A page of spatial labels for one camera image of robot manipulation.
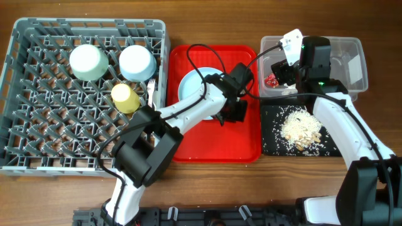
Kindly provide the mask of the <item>red plastic snack wrapper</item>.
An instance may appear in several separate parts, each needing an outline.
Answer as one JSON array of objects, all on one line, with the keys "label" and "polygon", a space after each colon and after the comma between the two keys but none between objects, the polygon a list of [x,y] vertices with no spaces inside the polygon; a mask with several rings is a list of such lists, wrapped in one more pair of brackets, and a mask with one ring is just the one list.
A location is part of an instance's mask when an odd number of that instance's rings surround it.
[{"label": "red plastic snack wrapper", "polygon": [[278,80],[276,79],[276,76],[273,73],[271,73],[264,79],[264,84],[267,87],[271,88],[276,88],[279,85]]}]

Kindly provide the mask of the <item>light blue plate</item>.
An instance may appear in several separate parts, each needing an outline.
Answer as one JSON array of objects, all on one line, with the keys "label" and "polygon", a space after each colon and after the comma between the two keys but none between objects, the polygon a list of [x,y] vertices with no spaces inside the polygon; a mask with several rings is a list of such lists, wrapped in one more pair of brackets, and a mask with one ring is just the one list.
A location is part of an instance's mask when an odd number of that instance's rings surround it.
[{"label": "light blue plate", "polygon": [[[203,78],[205,78],[207,75],[213,75],[213,74],[221,74],[222,72],[216,68],[211,68],[211,67],[202,67],[198,69],[199,72],[202,74]],[[179,88],[178,88],[178,99],[181,102],[182,100],[186,99],[187,97],[193,95],[194,93],[199,93],[199,89],[203,88],[204,85],[202,83],[202,78],[200,75],[196,72],[196,70],[192,70],[191,72],[188,72],[183,78],[182,81],[180,82]],[[212,88],[212,91],[208,91],[206,94],[207,99],[214,99],[214,100],[219,100],[222,101],[225,99],[223,96],[222,92],[217,88],[217,87],[212,87],[211,85],[208,85],[208,88]]]}]

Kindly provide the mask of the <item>rice and food scraps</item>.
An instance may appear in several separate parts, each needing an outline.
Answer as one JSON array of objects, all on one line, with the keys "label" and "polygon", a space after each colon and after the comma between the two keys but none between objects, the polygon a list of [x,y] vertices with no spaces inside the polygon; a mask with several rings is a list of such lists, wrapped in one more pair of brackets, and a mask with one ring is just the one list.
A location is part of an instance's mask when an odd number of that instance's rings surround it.
[{"label": "rice and food scraps", "polygon": [[320,142],[321,127],[323,127],[322,123],[307,110],[296,111],[286,118],[281,127],[281,135],[301,151],[314,142]]}]

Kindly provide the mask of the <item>white plastic fork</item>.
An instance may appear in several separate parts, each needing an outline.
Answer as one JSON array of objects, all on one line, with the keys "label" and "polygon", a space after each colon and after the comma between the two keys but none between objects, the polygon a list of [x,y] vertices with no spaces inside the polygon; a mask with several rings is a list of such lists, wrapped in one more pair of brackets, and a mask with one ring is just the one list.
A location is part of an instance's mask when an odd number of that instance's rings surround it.
[{"label": "white plastic fork", "polygon": [[148,106],[153,107],[153,94],[155,92],[156,80],[151,78],[147,84],[147,93],[148,93]]}]

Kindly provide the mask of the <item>light blue small bowl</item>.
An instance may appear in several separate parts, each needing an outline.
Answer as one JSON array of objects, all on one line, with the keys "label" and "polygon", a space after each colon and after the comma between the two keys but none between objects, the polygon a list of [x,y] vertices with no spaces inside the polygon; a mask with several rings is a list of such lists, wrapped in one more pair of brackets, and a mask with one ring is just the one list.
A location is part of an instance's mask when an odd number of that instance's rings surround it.
[{"label": "light blue small bowl", "polygon": [[119,68],[126,80],[144,82],[156,72],[156,58],[146,47],[131,45],[119,55]]}]

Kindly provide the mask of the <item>yellow plastic cup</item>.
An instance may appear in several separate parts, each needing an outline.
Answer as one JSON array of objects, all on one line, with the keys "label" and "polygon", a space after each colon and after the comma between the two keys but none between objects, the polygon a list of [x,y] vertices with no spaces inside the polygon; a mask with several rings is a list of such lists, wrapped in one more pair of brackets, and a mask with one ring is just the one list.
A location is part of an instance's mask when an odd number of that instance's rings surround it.
[{"label": "yellow plastic cup", "polygon": [[125,83],[119,83],[112,88],[111,97],[117,110],[124,114],[135,112],[139,106],[139,96]]}]

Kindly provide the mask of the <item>light green bowl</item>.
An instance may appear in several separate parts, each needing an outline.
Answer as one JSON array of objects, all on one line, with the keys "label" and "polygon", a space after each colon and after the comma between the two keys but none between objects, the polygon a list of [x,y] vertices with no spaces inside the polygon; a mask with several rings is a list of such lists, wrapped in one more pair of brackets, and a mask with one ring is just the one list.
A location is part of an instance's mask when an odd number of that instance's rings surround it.
[{"label": "light green bowl", "polygon": [[107,55],[90,44],[74,48],[70,54],[69,63],[74,76],[83,81],[100,79],[109,66]]}]

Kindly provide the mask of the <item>white paper napkin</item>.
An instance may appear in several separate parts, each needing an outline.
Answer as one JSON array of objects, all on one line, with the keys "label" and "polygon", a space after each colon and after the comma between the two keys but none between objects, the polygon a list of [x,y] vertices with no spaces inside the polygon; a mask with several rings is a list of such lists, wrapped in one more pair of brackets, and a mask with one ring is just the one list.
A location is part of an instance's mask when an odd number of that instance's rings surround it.
[{"label": "white paper napkin", "polygon": [[282,91],[282,96],[284,95],[291,95],[291,94],[297,94],[298,91],[296,89],[285,89],[284,91]]}]

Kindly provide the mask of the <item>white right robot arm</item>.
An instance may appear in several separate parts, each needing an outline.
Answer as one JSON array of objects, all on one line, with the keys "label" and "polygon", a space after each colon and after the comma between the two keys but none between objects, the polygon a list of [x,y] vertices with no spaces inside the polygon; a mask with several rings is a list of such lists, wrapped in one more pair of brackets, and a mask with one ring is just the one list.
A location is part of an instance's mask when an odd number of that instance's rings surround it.
[{"label": "white right robot arm", "polygon": [[401,225],[401,158],[386,147],[354,108],[330,62],[272,65],[280,84],[295,85],[297,97],[323,124],[340,151],[347,174],[336,196],[303,198],[306,223]]}]

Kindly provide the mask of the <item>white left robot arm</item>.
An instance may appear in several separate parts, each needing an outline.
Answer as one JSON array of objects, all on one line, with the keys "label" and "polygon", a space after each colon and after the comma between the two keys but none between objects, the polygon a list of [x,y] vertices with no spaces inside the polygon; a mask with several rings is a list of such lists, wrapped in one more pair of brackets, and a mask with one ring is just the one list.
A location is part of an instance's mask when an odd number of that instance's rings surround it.
[{"label": "white left robot arm", "polygon": [[142,107],[125,130],[113,135],[115,170],[105,171],[116,177],[111,199],[102,207],[102,217],[109,225],[127,225],[139,213],[139,202],[146,187],[167,169],[186,132],[207,117],[242,122],[247,101],[241,99],[253,76],[231,72],[201,78],[198,89],[176,104],[154,110]]}]

